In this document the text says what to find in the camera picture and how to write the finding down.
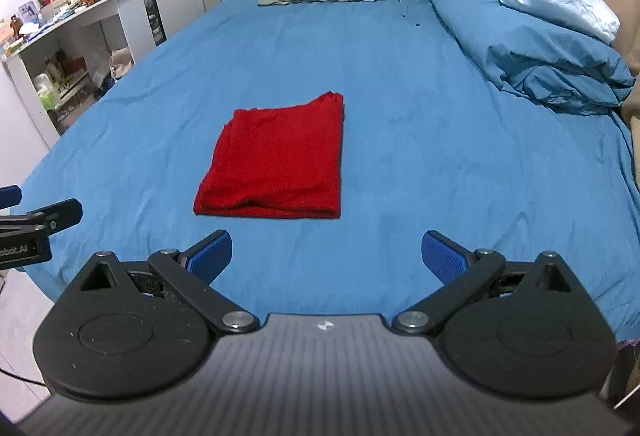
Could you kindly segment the red garment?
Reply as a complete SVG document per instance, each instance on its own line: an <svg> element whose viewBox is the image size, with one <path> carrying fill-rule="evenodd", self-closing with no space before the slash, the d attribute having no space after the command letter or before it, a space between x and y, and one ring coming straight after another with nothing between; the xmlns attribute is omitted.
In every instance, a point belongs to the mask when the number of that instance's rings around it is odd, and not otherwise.
<svg viewBox="0 0 640 436"><path fill-rule="evenodd" d="M198 215L298 219L341 216L344 97L240 109L222 129L198 187Z"/></svg>

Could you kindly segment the white desk shelf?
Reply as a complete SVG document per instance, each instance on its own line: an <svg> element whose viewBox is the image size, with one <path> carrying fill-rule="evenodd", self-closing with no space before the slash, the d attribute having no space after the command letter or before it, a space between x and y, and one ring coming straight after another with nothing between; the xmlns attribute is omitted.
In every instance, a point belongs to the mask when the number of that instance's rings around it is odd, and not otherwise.
<svg viewBox="0 0 640 436"><path fill-rule="evenodd" d="M63 88L61 100L65 102L75 96L78 84L89 83L112 52L123 47L134 62L155 47L143 0L99 0L55 22L3 60L17 95L48 148L60 134L37 95L34 78L46 70L47 61L76 64L79 58L84 60L82 69L75 70L72 82Z"/></svg>

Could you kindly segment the blue bed sheet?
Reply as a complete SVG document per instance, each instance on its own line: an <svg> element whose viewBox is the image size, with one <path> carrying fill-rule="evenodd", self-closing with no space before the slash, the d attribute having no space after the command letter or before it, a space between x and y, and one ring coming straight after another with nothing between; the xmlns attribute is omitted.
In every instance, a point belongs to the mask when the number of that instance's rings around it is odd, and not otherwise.
<svg viewBox="0 0 640 436"><path fill-rule="evenodd" d="M194 214L232 114L345 100L335 220ZM87 110L23 184L29 211L79 200L27 274L56 300L95 252L145 260L217 229L218 292L258 317L393 317L434 292L435 229L529 262L558 252L621 340L639 333L639 193L612 115L554 112L485 80L430 0L262 7L225 0L154 48Z"/></svg>

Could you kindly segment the blue rolled duvet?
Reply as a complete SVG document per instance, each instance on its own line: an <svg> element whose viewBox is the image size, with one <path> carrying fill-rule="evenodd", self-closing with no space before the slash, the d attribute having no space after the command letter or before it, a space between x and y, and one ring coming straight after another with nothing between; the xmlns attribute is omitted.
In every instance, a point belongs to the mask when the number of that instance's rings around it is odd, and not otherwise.
<svg viewBox="0 0 640 436"><path fill-rule="evenodd" d="M498 0L431 0L440 20L488 81L504 92L571 114L620 107L636 79L602 40Z"/></svg>

